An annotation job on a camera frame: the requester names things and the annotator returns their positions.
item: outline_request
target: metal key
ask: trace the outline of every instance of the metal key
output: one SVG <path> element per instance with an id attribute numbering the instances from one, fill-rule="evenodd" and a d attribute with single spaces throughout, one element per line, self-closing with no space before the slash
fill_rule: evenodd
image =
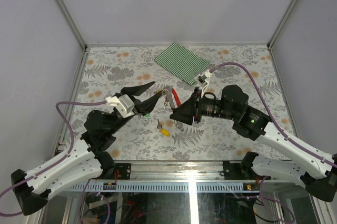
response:
<path id="1" fill-rule="evenodd" d="M 157 119 L 158 120 L 158 125 L 157 125 L 157 128 L 158 129 L 161 129 L 161 128 L 163 128 L 163 126 L 160 124 L 160 121 L 159 121 L 159 119 Z"/>

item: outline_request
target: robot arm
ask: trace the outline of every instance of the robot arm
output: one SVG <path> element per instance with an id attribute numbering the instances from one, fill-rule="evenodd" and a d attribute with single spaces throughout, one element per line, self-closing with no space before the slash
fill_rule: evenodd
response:
<path id="1" fill-rule="evenodd" d="M 21 183 L 14 188 L 14 193 L 24 215 L 40 210 L 55 195 L 79 182 L 111 177 L 115 163 L 105 150 L 116 140 L 113 134 L 133 116 L 152 112 L 162 93 L 143 102 L 134 96 L 141 95 L 153 84 L 125 87 L 120 93 L 106 98 L 106 104 L 113 111 L 91 111 L 84 123 L 87 131 L 73 146 L 34 169 L 12 173 L 12 184 Z"/>
<path id="2" fill-rule="evenodd" d="M 202 116 L 232 120 L 233 130 L 239 135 L 266 144 L 292 160 L 278 161 L 248 152 L 240 165 L 244 174 L 291 181 L 305 187 L 310 194 L 321 200 L 333 200 L 337 189 L 337 168 L 313 157 L 296 145 L 336 164 L 335 156 L 320 151 L 283 130 L 288 135 L 285 138 L 267 114 L 248 105 L 248 95 L 237 85 L 226 86 L 218 100 L 213 93 L 205 92 L 205 85 L 209 83 L 207 78 L 199 75 L 197 80 L 202 88 L 196 87 L 191 97 L 173 111 L 170 119 L 188 125 L 199 123 Z"/>

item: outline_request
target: patterned table surface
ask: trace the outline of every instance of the patterned table surface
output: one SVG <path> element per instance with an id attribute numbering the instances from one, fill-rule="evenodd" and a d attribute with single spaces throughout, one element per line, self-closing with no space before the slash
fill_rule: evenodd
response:
<path id="1" fill-rule="evenodd" d="M 292 132 L 290 119 L 282 98 L 271 58 L 266 46 L 188 46 L 198 56 L 211 62 L 211 67 L 222 62 L 238 62 L 246 66 L 257 81 L 275 118 Z M 125 86 L 155 81 L 142 96 L 148 99 L 156 90 L 174 87 L 182 102 L 187 100 L 195 86 L 179 80 L 154 63 L 166 47 L 92 47 L 80 84 L 77 101 L 99 102 L 119 92 Z M 248 76 L 238 67 L 227 66 L 214 72 L 208 91 L 218 97 L 229 84 L 237 84 L 250 97 L 249 104 L 265 112 L 262 102 Z M 283 159 L 275 150 L 245 139 L 232 130 L 231 121 L 203 117 L 199 124 L 184 125 L 184 131 L 169 119 L 170 110 L 159 99 L 149 118 L 136 116 L 115 136 L 117 140 L 108 152 L 115 160 L 241 160 L 247 151 L 266 157 Z M 85 132 L 83 123 L 92 109 L 109 111 L 107 106 L 74 109 L 71 124 L 75 135 Z M 160 120 L 171 136 L 162 135 L 157 126 Z"/>

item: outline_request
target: green striped cloth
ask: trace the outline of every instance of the green striped cloth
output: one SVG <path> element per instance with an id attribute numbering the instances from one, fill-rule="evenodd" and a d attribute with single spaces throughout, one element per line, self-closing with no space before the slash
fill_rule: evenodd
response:
<path id="1" fill-rule="evenodd" d="M 195 83 L 196 73 L 205 71 L 210 63 L 178 43 L 173 43 L 165 49 L 154 62 L 189 85 Z"/>

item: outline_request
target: small yellow toy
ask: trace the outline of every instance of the small yellow toy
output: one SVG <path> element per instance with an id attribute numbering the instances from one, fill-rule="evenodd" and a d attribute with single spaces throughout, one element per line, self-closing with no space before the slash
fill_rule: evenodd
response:
<path id="1" fill-rule="evenodd" d="M 166 137 L 170 136 L 170 133 L 168 131 L 166 131 L 165 129 L 161 129 L 160 132 L 165 135 Z"/>

